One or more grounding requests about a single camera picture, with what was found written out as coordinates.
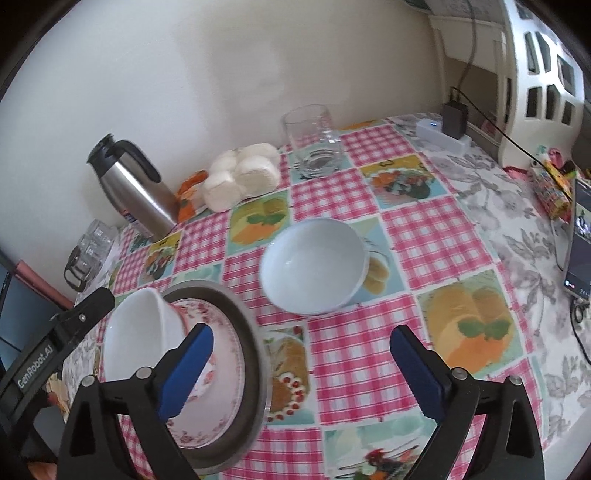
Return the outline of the floral porcelain plate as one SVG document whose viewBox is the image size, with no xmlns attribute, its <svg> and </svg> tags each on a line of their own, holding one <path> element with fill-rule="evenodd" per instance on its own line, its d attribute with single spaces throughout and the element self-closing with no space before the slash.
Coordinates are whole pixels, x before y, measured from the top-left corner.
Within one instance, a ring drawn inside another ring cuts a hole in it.
<svg viewBox="0 0 591 480">
<path fill-rule="evenodd" d="M 214 337 L 211 357 L 190 396 L 179 415 L 167 421 L 179 447 L 197 449 L 221 438 L 238 415 L 245 387 L 245 357 L 235 328 L 217 307 L 197 299 L 176 300 L 172 305 L 187 330 L 204 323 Z"/>
</svg>

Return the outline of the small white bowl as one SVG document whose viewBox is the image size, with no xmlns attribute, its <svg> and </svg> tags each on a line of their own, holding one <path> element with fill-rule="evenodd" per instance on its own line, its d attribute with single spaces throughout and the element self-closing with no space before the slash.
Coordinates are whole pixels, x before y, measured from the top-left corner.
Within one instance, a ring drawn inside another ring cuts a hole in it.
<svg viewBox="0 0 591 480">
<path fill-rule="evenodd" d="M 141 367 L 154 367 L 186 334 L 181 316 L 156 289 L 132 293 L 107 322 L 102 347 L 104 379 L 123 380 Z"/>
</svg>

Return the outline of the large steel plate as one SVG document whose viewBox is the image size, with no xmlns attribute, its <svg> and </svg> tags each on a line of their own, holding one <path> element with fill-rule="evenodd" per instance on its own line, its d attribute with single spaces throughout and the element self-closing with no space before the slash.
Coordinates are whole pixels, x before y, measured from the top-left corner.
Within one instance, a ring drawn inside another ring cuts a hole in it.
<svg viewBox="0 0 591 480">
<path fill-rule="evenodd" d="M 221 284 L 189 280 L 163 298 L 187 329 L 213 330 L 211 360 L 168 428 L 197 476 L 238 464 L 259 438 L 270 407 L 270 366 L 259 324 L 238 295 Z"/>
</svg>

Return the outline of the checkered picture tablecloth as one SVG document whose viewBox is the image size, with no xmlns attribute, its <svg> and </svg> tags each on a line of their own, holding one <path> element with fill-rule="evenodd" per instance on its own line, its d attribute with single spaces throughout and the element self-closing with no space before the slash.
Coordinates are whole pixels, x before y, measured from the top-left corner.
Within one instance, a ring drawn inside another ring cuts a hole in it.
<svg viewBox="0 0 591 480">
<path fill-rule="evenodd" d="M 548 477 L 566 477 L 586 449 L 590 368 L 572 333 L 551 221 L 526 181 L 478 147 L 456 156 L 420 140 L 417 121 L 349 129 L 345 164 L 325 178 L 301 178 L 283 148 L 276 192 L 202 214 L 157 244 L 122 232 L 97 279 L 117 300 L 216 281 L 245 301 L 273 349 L 266 428 L 225 478 L 371 478 L 369 450 L 416 458 L 434 425 L 390 357 L 398 323 L 483 378 L 524 380 Z M 351 223 L 368 242 L 370 270 L 344 309 L 304 317 L 266 299 L 259 261 L 278 234 L 315 217 Z"/>
</svg>

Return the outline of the glass cups on tray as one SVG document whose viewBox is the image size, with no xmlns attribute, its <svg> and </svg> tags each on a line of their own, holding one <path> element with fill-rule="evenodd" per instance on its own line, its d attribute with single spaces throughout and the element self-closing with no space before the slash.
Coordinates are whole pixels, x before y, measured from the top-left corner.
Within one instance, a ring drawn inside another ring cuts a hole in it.
<svg viewBox="0 0 591 480">
<path fill-rule="evenodd" d="M 63 270 L 66 284 L 82 293 L 103 267 L 116 243 L 118 230 L 100 220 L 93 220 L 70 252 Z"/>
</svg>

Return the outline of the light blue bowl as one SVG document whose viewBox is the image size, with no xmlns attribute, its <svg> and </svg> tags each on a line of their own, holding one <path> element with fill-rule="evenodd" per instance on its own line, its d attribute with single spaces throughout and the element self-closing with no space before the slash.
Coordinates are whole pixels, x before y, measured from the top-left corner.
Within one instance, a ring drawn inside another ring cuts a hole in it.
<svg viewBox="0 0 591 480">
<path fill-rule="evenodd" d="M 259 284 L 280 310 L 312 316 L 345 306 L 368 269 L 369 253 L 351 225 L 312 218 L 291 225 L 266 246 Z"/>
</svg>

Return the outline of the smartphone on stand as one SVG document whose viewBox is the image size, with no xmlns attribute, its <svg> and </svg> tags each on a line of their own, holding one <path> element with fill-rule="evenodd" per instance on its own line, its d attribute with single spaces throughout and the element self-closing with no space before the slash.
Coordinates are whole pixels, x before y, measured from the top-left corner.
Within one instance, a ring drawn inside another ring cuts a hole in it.
<svg viewBox="0 0 591 480">
<path fill-rule="evenodd" d="M 590 185 L 576 178 L 573 186 L 571 236 L 564 269 L 564 287 L 575 297 L 590 301 Z"/>
</svg>

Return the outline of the orange snack packet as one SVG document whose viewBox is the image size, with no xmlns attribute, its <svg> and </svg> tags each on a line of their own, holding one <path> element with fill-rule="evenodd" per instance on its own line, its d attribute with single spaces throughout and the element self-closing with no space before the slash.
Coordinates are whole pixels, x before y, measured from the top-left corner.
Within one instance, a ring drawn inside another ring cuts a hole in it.
<svg viewBox="0 0 591 480">
<path fill-rule="evenodd" d="M 176 198 L 179 203 L 177 222 L 182 223 L 197 217 L 206 209 L 201 184 L 207 179 L 207 170 L 200 170 L 191 175 L 179 187 Z"/>
</svg>

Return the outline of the steel thermos jug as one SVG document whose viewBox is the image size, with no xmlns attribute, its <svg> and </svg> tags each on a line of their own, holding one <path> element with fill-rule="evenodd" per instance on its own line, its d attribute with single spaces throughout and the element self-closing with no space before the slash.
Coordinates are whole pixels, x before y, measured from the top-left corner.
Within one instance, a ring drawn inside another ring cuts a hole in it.
<svg viewBox="0 0 591 480">
<path fill-rule="evenodd" d="M 135 144 L 107 134 L 87 163 L 113 208 L 145 238 L 159 241 L 175 228 L 179 202 Z"/>
</svg>

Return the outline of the bag of white buns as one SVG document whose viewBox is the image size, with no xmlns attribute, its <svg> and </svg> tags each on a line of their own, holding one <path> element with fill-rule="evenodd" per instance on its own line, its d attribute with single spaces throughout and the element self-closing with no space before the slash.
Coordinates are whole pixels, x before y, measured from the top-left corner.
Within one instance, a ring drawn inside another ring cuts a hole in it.
<svg viewBox="0 0 591 480">
<path fill-rule="evenodd" d="M 228 150 L 211 164 L 201 186 L 207 208 L 224 212 L 280 186 L 280 151 L 269 143 Z"/>
</svg>

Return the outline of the colourful snack tube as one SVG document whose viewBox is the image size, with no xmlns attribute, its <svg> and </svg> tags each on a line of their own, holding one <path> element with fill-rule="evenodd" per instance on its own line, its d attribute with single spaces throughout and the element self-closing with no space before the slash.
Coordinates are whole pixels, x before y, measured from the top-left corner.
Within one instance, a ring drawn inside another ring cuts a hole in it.
<svg viewBox="0 0 591 480">
<path fill-rule="evenodd" d="M 544 169 L 531 168 L 528 177 L 533 191 L 551 220 L 562 219 L 569 223 L 572 213 L 571 200 Z"/>
</svg>

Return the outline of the clear glass mug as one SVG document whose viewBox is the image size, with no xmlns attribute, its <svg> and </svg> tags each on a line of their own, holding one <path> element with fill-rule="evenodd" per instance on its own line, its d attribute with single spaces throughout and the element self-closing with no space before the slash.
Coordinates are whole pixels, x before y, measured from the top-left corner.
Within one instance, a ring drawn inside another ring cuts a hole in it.
<svg viewBox="0 0 591 480">
<path fill-rule="evenodd" d="M 339 170 L 344 151 L 327 106 L 301 106 L 284 114 L 281 121 L 301 177 L 322 178 Z"/>
</svg>

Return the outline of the black charger adapter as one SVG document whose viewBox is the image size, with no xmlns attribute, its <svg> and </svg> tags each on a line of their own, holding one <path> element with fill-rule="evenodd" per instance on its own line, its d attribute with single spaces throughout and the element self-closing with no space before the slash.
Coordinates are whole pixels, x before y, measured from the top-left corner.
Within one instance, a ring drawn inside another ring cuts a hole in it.
<svg viewBox="0 0 591 480">
<path fill-rule="evenodd" d="M 442 132 L 454 139 L 461 139 L 467 131 L 468 107 L 461 101 L 455 87 L 450 89 L 448 101 L 442 110 Z"/>
</svg>

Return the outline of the white lattice basket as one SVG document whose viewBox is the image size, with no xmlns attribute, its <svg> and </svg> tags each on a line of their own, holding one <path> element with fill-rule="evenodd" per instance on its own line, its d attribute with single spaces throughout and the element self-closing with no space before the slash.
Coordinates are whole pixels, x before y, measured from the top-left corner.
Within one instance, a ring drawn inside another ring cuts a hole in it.
<svg viewBox="0 0 591 480">
<path fill-rule="evenodd" d="M 584 74 L 557 34 L 523 1 L 500 3 L 507 41 L 511 93 L 499 160 L 526 168 L 531 158 L 555 149 L 573 158 L 590 113 Z"/>
</svg>

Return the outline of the white shelf cabinet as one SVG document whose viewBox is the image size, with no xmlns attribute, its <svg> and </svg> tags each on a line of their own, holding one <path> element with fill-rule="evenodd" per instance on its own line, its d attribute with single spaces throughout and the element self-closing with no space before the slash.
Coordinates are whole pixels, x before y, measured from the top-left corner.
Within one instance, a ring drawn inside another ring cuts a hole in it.
<svg viewBox="0 0 591 480">
<path fill-rule="evenodd" d="M 494 159 L 500 158 L 511 113 L 513 82 L 502 1 L 429 1 L 439 62 L 442 98 L 464 92 L 468 134 Z"/>
</svg>

